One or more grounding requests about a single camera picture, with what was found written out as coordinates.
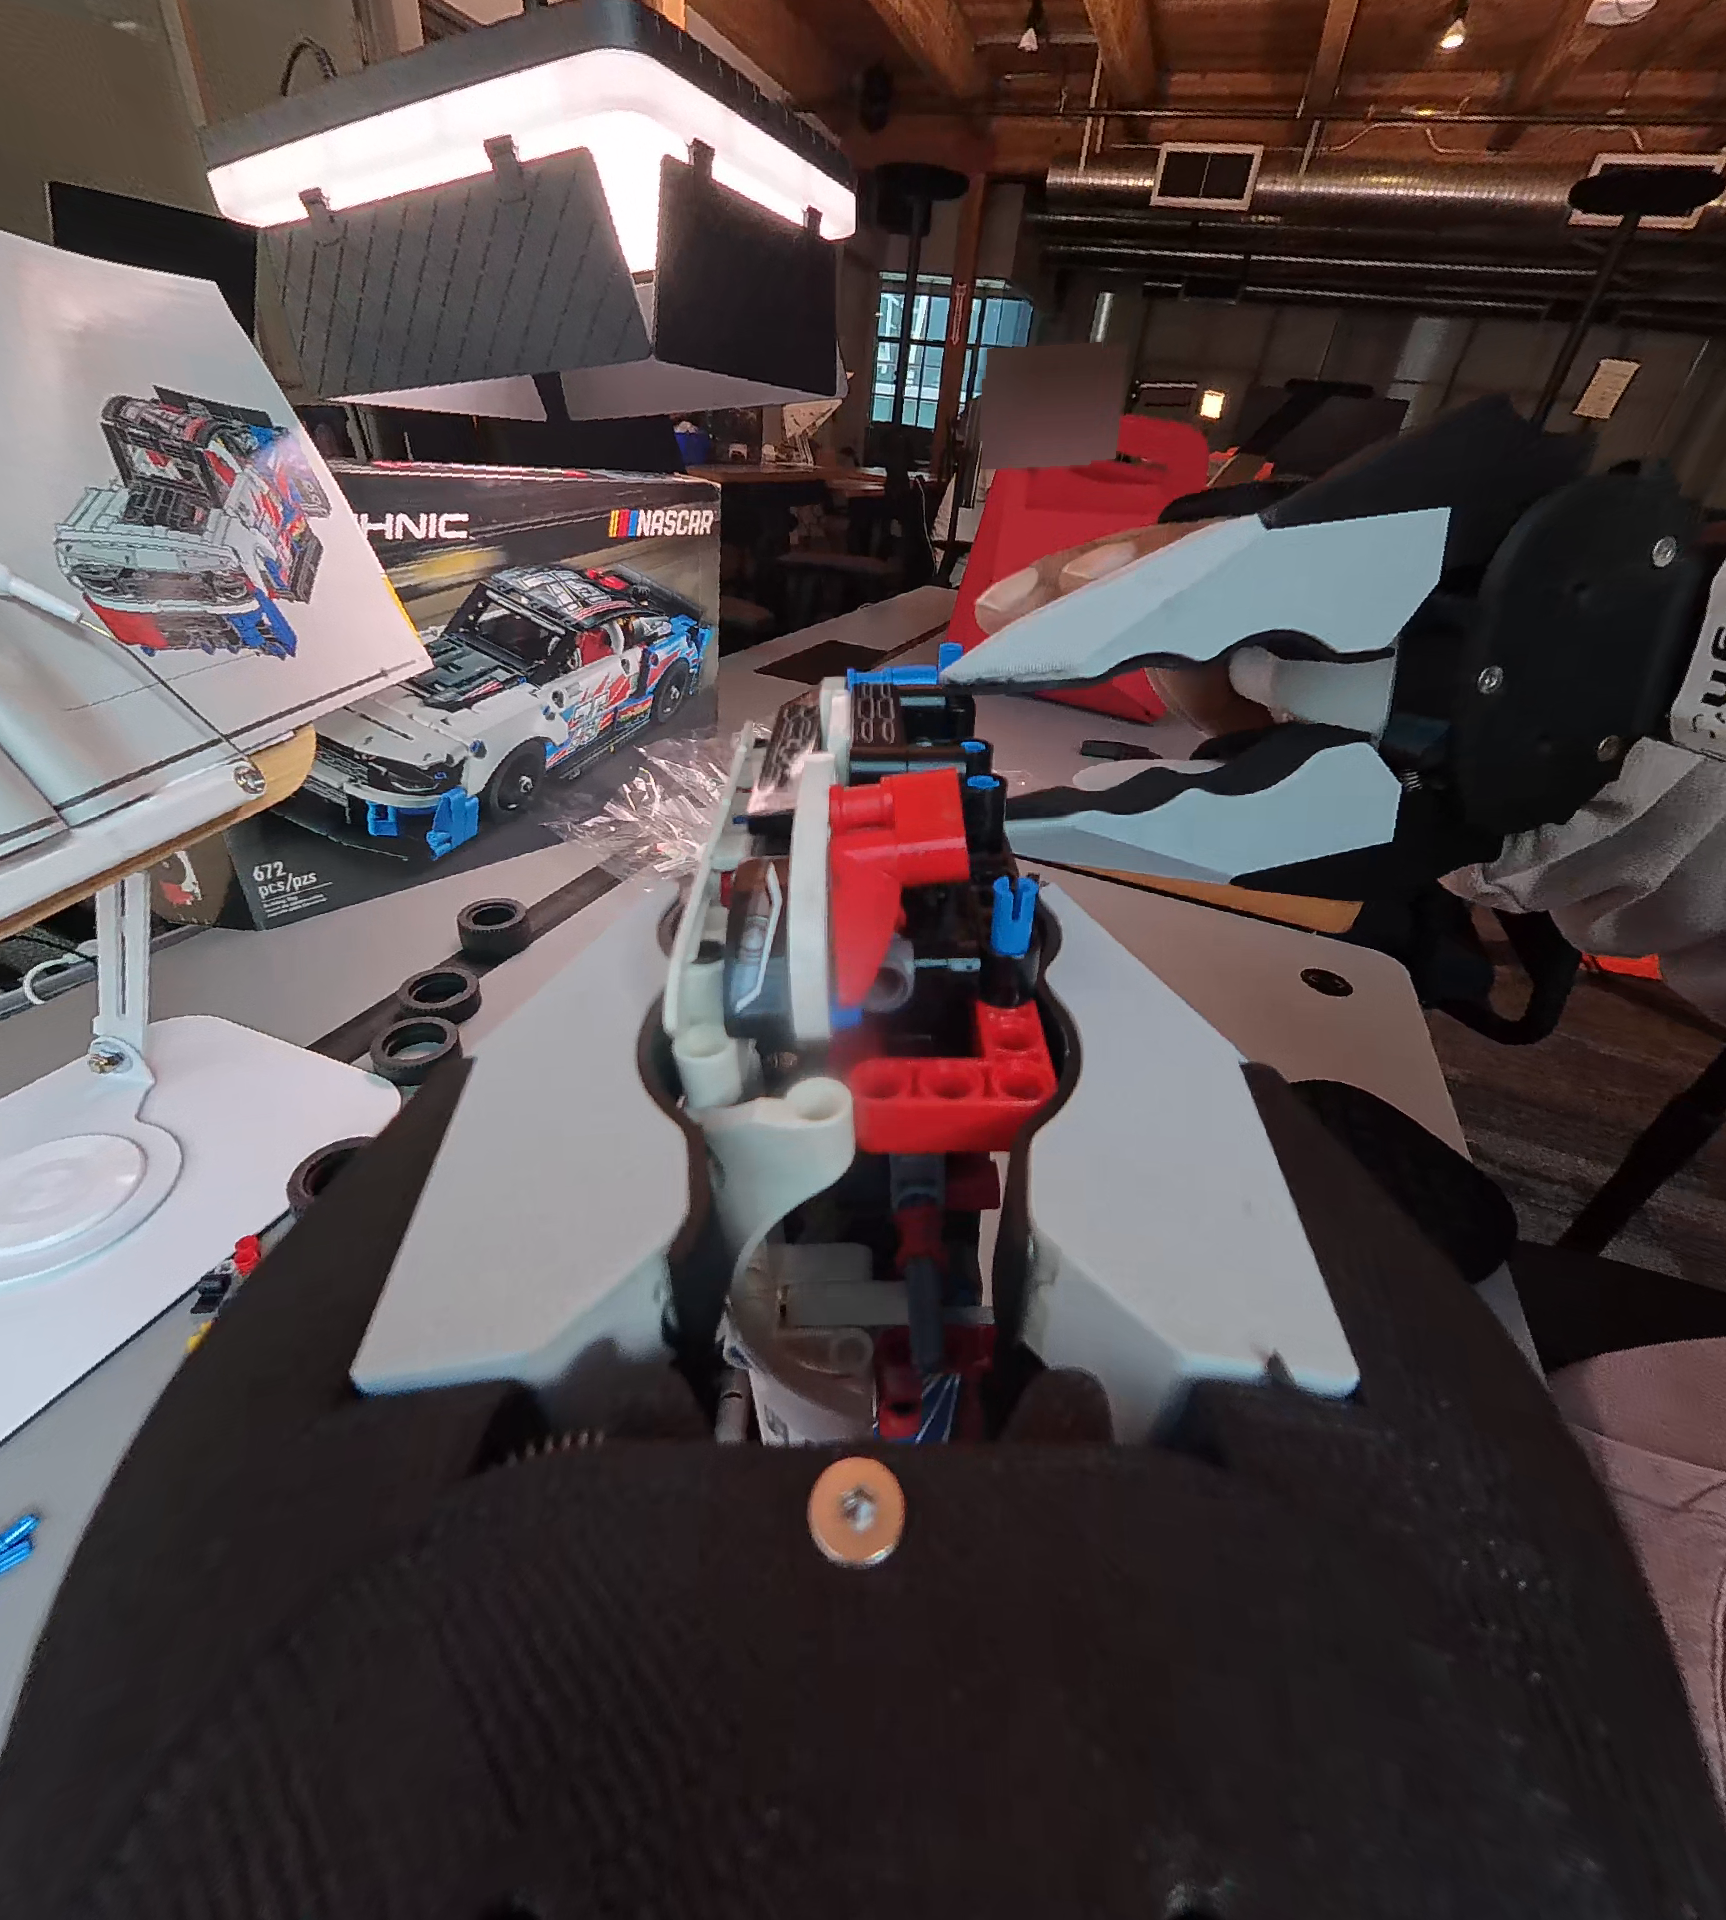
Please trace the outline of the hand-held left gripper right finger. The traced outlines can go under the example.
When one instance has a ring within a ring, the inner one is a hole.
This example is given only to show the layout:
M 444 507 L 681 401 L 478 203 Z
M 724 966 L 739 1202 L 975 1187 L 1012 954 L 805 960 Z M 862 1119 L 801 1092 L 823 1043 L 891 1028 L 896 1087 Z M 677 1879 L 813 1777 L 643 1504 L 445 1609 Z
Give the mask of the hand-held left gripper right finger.
M 1000 1335 L 1109 1396 L 1187 1396 L 1275 1360 L 1348 1396 L 1358 1360 L 1243 1055 L 1079 906 L 1045 906 L 1068 1092 L 1012 1149 Z

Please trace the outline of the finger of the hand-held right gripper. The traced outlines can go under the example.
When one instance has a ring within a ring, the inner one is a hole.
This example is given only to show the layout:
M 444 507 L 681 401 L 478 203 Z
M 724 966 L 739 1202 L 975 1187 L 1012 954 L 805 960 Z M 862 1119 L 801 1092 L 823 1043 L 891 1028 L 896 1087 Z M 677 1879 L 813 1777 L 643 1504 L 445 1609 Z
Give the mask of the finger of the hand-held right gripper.
M 1090 769 L 1006 802 L 1012 852 L 1110 873 L 1243 884 L 1386 846 L 1403 785 L 1368 740 L 1261 740 L 1224 760 Z
M 1452 511 L 1236 516 L 1089 540 L 975 601 L 985 641 L 946 683 L 1050 692 L 1132 666 L 1226 670 L 1280 719 L 1386 724 L 1396 641 L 1441 582 Z

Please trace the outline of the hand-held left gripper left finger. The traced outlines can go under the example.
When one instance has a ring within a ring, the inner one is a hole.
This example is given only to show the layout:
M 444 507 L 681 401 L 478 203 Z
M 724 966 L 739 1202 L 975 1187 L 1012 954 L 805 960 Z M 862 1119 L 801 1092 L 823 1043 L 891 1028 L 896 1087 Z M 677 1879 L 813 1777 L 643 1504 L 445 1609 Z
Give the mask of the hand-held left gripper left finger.
M 546 1396 L 609 1396 L 670 1363 L 687 1144 L 636 1061 L 660 1009 L 669 903 L 634 897 L 472 1047 L 350 1368 L 362 1393 L 517 1380 Z

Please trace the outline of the white book stand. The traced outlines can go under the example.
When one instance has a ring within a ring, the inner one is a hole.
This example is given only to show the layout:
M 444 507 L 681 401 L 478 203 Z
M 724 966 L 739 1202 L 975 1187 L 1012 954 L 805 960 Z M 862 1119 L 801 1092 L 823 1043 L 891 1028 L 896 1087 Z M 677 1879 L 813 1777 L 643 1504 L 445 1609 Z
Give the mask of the white book stand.
M 150 1018 L 148 873 L 265 807 L 268 742 L 422 660 L 370 555 L 330 545 L 291 660 L 167 677 L 0 532 L 0 933 L 98 900 L 98 1018 L 0 1097 L 0 1443 L 276 1213 L 313 1148 L 383 1127 L 357 1069 L 211 1015 Z

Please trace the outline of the toy brick race car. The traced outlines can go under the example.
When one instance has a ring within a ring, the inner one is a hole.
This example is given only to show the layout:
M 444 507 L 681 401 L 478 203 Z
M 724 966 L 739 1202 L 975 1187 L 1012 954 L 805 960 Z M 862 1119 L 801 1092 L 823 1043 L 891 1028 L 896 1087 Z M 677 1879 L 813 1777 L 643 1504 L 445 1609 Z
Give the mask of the toy brick race car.
M 981 740 L 875 780 L 783 743 L 731 773 L 660 1009 L 731 1256 L 717 1435 L 970 1438 L 985 1232 L 1061 1080 L 1040 881 Z

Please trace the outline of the toy car instruction booklet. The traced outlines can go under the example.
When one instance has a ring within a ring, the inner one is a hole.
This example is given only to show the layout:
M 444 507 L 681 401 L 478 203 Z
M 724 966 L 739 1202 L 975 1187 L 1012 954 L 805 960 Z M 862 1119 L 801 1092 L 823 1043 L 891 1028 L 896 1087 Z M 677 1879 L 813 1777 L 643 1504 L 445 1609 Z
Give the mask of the toy car instruction booklet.
M 0 232 L 0 868 L 215 818 L 425 663 L 226 297 Z

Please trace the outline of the person's right forearm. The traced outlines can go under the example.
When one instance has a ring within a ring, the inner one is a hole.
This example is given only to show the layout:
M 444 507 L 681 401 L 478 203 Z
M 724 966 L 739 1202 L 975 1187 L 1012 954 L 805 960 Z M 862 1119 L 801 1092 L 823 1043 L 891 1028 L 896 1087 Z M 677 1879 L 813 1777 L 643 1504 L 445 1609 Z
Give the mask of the person's right forearm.
M 1578 950 L 1653 954 L 1676 993 L 1726 1026 L 1726 764 L 1640 742 L 1576 818 L 1512 836 L 1445 888 L 1549 912 Z

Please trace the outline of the person's right hand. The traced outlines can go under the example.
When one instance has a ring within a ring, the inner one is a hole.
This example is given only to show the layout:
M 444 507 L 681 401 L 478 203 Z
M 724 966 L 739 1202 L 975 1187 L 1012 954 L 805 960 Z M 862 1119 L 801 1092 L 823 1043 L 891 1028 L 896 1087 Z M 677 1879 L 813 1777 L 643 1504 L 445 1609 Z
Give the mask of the person's right hand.
M 1153 663 L 1145 672 L 1165 707 L 1203 736 L 1231 736 L 1276 724 L 1270 707 L 1250 703 L 1236 691 L 1233 659 Z

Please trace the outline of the black easel board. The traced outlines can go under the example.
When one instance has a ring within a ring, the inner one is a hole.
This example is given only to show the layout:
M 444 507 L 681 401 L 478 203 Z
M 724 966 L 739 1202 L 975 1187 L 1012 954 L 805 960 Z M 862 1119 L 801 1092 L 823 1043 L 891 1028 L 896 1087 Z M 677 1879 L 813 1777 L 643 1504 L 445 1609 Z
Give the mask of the black easel board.
M 1253 387 L 1236 418 L 1236 450 L 1276 477 L 1320 477 L 1365 449 L 1402 433 L 1412 401 L 1362 382 L 1288 380 Z

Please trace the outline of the black mesh pad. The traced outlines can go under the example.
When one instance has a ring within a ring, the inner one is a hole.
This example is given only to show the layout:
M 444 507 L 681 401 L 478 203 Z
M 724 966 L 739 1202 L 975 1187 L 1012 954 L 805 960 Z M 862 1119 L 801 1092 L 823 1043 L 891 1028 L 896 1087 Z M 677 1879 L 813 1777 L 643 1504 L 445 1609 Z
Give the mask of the black mesh pad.
M 1291 1087 L 1467 1285 L 1486 1285 L 1518 1246 L 1503 1190 L 1376 1094 L 1331 1080 Z

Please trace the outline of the clear plastic bag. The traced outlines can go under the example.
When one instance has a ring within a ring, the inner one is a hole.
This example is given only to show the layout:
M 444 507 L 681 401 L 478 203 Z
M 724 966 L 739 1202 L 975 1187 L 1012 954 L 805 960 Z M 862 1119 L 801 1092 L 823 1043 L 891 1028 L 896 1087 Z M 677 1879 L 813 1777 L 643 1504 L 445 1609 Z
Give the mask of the clear plastic bag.
M 731 773 L 755 773 L 770 729 L 659 736 L 623 748 L 576 788 L 551 790 L 540 819 L 566 844 L 594 855 L 611 875 L 683 878 L 708 844 Z

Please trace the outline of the white ceiling vent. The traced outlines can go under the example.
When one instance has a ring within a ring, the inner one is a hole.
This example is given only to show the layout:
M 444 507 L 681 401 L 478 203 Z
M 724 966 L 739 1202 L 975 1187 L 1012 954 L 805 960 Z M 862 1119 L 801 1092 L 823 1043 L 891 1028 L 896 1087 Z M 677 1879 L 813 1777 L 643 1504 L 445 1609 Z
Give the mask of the white ceiling vent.
M 1243 214 L 1253 206 L 1261 157 L 1261 145 L 1165 143 L 1156 153 L 1149 206 Z

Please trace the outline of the black pole light stand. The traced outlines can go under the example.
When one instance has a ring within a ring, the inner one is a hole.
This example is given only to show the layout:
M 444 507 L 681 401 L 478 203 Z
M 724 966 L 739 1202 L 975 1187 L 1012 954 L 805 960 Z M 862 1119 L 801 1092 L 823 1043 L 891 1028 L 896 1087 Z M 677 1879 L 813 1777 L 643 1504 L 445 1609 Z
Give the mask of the black pole light stand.
M 1578 359 L 1579 348 L 1595 324 L 1600 303 L 1605 302 L 1612 280 L 1618 271 L 1622 254 L 1640 230 L 1643 220 L 1690 220 L 1703 208 L 1715 203 L 1726 189 L 1726 172 L 1720 161 L 1708 157 L 1690 157 L 1684 165 L 1665 165 L 1655 157 L 1643 165 L 1612 165 L 1578 179 L 1568 192 L 1568 206 L 1576 219 L 1609 220 L 1615 228 L 1605 248 L 1600 270 L 1585 302 L 1579 303 L 1568 337 L 1545 378 L 1536 407 L 1536 427 L 1545 427 L 1555 400 Z
M 969 192 L 969 176 L 929 161 L 896 161 L 875 172 L 875 214 L 896 237 L 882 270 L 870 422 L 886 460 L 920 460 L 920 435 L 935 428 L 946 345 L 950 283 L 926 277 L 924 249 L 935 219 Z

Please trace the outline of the toy car box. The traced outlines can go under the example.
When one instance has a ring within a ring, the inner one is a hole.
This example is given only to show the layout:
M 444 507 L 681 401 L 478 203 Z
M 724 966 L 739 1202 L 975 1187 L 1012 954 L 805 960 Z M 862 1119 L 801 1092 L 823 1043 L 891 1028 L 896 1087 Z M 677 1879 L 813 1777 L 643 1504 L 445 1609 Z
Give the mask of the toy car box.
M 155 868 L 273 930 L 506 862 L 715 719 L 724 491 L 700 474 L 332 463 L 428 667 L 315 721 L 297 796 Z

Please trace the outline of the studio light panel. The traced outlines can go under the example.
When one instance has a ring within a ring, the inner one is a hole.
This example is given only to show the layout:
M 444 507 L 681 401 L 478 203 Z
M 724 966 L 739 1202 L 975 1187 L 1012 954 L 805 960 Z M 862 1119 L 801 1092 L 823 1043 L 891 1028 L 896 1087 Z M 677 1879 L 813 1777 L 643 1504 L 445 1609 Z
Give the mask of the studio light panel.
M 853 173 L 645 6 L 549 6 L 203 133 L 326 400 L 572 422 L 838 401 Z

